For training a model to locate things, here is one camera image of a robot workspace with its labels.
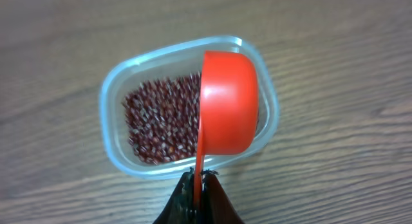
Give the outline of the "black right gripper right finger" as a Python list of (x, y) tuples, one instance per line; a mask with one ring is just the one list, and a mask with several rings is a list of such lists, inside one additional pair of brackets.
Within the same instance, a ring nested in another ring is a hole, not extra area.
[(200, 223), (244, 224), (219, 182), (217, 171), (205, 170), (201, 192)]

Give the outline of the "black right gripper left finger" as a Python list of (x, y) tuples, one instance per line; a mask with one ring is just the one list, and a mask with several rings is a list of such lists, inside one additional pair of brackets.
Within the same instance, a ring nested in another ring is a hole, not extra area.
[(194, 169), (182, 174), (163, 211), (153, 224), (193, 224), (195, 208), (193, 205)]

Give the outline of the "orange plastic measuring scoop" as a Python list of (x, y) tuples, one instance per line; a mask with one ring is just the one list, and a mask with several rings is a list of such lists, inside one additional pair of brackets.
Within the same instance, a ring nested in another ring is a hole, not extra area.
[(193, 204), (200, 206), (206, 155), (244, 152), (254, 139), (259, 96), (256, 70), (243, 54), (206, 51), (200, 90), (200, 120)]

